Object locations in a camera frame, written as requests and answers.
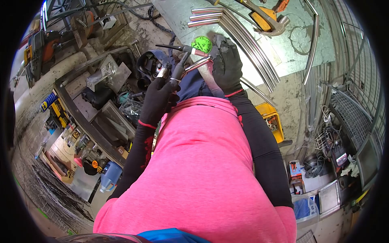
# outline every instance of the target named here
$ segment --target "green tape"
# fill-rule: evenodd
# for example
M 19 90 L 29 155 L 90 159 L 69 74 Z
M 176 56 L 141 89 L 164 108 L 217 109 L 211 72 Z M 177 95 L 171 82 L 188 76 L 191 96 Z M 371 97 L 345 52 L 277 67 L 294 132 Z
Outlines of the green tape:
M 68 235 L 74 235 L 75 233 L 73 233 L 71 230 L 67 230 L 67 233 L 68 233 Z
M 20 188 L 22 188 L 22 186 L 20 186 L 18 180 L 16 179 L 15 175 L 14 175 L 13 173 L 12 173 L 12 175 L 14 176 L 14 179 L 15 179 L 15 181 L 16 181 L 16 184 L 17 184 Z M 42 212 L 42 210 L 40 210 L 39 208 L 37 208 L 37 210 L 38 210 L 45 218 L 48 219 L 47 215 L 46 215 L 44 212 Z
M 44 212 L 42 212 L 42 210 L 40 210 L 39 208 L 37 208 L 37 209 L 38 209 L 38 211 L 39 211 L 45 218 L 48 219 L 47 215 L 46 215 Z
M 206 36 L 197 36 L 191 43 L 191 47 L 209 53 L 212 49 L 212 42 Z

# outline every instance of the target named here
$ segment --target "plastic bag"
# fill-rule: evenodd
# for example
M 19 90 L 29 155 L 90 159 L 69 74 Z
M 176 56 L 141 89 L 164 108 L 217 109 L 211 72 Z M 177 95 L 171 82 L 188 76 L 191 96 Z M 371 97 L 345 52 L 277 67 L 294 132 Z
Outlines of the plastic bag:
M 140 113 L 142 111 L 142 103 L 127 99 L 120 107 L 119 110 L 134 124 L 138 125 Z
M 348 175 L 349 172 L 351 171 L 352 177 L 358 177 L 359 167 L 357 165 L 357 161 L 350 154 L 347 157 L 347 159 L 349 160 L 350 164 L 344 170 L 342 170 L 340 176 Z

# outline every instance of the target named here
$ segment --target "red cuff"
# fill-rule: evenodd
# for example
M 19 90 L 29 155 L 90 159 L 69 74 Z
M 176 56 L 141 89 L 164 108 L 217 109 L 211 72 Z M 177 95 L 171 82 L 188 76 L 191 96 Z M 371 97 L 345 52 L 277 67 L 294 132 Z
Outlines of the red cuff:
M 141 124 L 142 126 L 145 126 L 145 127 L 149 127 L 149 128 L 152 128 L 152 129 L 157 129 L 156 127 L 154 127 L 154 126 L 152 126 L 150 124 L 143 123 L 140 120 L 138 120 L 138 123 Z
M 238 91 L 235 91 L 235 92 L 232 93 L 232 94 L 226 94 L 226 97 L 231 97 L 231 96 L 233 96 L 234 94 L 239 93 L 240 91 L 243 91 L 243 89 L 240 89 L 240 90 L 238 90 Z

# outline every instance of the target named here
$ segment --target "hand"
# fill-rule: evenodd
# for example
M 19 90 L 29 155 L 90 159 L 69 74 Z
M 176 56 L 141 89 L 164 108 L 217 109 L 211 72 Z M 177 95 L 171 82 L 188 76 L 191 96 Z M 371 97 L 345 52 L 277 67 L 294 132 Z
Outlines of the hand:
M 222 40 L 218 48 L 220 55 L 214 59 L 212 74 L 216 84 L 228 97 L 243 90 L 240 84 L 243 65 L 237 46 L 229 38 Z
M 181 88 L 178 85 L 172 86 L 170 82 L 165 84 L 165 81 L 164 78 L 156 78 L 147 88 L 139 118 L 141 125 L 156 128 L 163 115 L 169 113 L 180 100 L 172 92 L 180 91 Z

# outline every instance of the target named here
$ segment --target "yellow crate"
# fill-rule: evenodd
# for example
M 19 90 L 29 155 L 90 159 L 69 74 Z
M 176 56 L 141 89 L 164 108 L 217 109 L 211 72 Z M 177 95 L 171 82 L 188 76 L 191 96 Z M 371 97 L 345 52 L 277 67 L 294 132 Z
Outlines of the yellow crate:
M 275 131 L 272 131 L 272 133 L 273 133 L 273 136 L 275 137 L 275 140 L 277 141 L 277 143 L 283 142 L 285 139 L 284 132 L 282 131 L 280 116 L 278 115 L 275 108 L 265 102 L 265 103 L 262 103 L 260 105 L 257 105 L 255 107 L 255 109 L 257 109 L 257 111 L 262 115 L 263 119 L 275 116 L 275 120 L 277 122 L 278 129 Z

